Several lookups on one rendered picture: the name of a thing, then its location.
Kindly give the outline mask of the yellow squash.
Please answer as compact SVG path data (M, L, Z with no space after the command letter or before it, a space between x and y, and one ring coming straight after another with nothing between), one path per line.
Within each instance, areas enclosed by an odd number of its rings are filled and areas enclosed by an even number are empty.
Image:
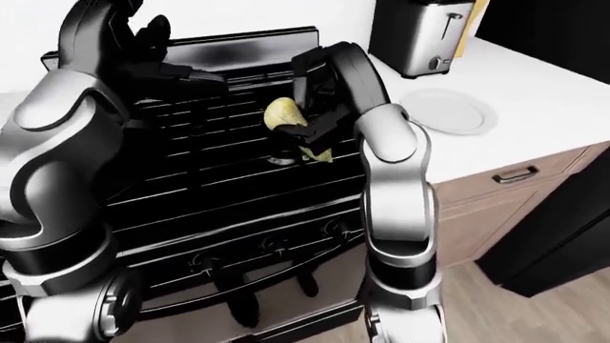
M288 97L280 97L271 102L263 113L263 122L270 131L280 125L298 125L305 128L309 126L296 102ZM299 149L309 159L314 159L317 162L333 162L331 149L318 155L315 155L309 148L299 147Z

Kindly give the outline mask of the wooden kitchen cabinet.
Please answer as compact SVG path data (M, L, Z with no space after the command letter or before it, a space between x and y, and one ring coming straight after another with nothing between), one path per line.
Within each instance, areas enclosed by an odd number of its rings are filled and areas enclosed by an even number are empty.
M602 142L435 184L439 265L478 259L562 182L607 148L610 142ZM492 179L495 173L530 165L539 168L530 179L508 185Z

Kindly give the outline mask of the black stove knob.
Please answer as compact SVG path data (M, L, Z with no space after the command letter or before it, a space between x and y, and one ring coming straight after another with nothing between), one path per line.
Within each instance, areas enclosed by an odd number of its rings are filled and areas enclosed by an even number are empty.
M323 227L322 232L324 236L331 237L337 242L347 241L352 234L349 225L340 219L332 219Z
M189 262L189 268L193 275L205 277L210 282L215 282L221 273L225 260L213 256L210 253L199 253Z
M282 259L289 250L289 239L282 236L267 236L260 244L260 250L274 259Z

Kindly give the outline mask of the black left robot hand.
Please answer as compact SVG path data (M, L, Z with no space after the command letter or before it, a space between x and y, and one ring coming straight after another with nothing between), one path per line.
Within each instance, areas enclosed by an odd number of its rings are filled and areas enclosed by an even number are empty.
M220 74L165 62L170 36L169 19L161 14L135 34L128 60L117 67L117 75L135 99L182 101L228 93L228 83Z

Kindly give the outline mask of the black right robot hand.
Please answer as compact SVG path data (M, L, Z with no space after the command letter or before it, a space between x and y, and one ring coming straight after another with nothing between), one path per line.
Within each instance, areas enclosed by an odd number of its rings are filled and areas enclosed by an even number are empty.
M292 58L293 99L308 124L279 125L272 129L275 137L288 145L307 148L315 155L331 148L340 138L340 122L350 110L332 57L349 47L349 43L339 42Z

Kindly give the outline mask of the yellow cutting board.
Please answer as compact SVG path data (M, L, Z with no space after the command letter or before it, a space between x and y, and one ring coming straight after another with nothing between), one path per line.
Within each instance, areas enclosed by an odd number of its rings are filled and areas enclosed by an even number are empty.
M466 48L466 41L470 36L473 36L477 30L477 24L480 22L480 17L483 15L489 0L476 0L475 5L471 11L469 19L466 23L466 27L464 32L459 40L457 45L457 50L455 53L455 58L460 58Z

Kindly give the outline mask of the black refrigerator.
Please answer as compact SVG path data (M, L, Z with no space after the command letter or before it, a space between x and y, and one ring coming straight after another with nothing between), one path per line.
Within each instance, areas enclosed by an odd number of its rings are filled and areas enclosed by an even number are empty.
M476 264L494 285L525 297L610 267L610 144Z

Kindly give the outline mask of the silver toaster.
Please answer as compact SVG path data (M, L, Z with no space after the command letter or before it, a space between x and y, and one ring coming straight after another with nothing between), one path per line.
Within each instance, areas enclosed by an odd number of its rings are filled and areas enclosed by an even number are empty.
M376 0L368 52L405 79L449 72L475 0Z

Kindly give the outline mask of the black kitchen stove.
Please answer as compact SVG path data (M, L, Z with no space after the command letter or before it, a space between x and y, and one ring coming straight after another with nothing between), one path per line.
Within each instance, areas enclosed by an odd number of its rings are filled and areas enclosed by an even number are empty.
M291 60L319 44L317 28L263 30L170 41L165 62L226 77L223 96L137 99L153 122L131 139L137 176L120 173L105 206L119 260L142 274L142 319L112 343L350 343L362 313L363 268L355 142L332 163L267 161L275 142L267 105L293 93ZM323 227L340 219L350 239ZM274 259L267 236L289 239ZM215 282L193 275L199 253L225 260Z

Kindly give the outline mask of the white round plate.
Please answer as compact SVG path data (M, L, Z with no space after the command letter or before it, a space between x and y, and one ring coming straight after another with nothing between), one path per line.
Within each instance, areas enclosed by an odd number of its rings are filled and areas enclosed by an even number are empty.
M420 126L460 136L488 133L498 114L487 102L461 91L431 88L405 93L400 105Z

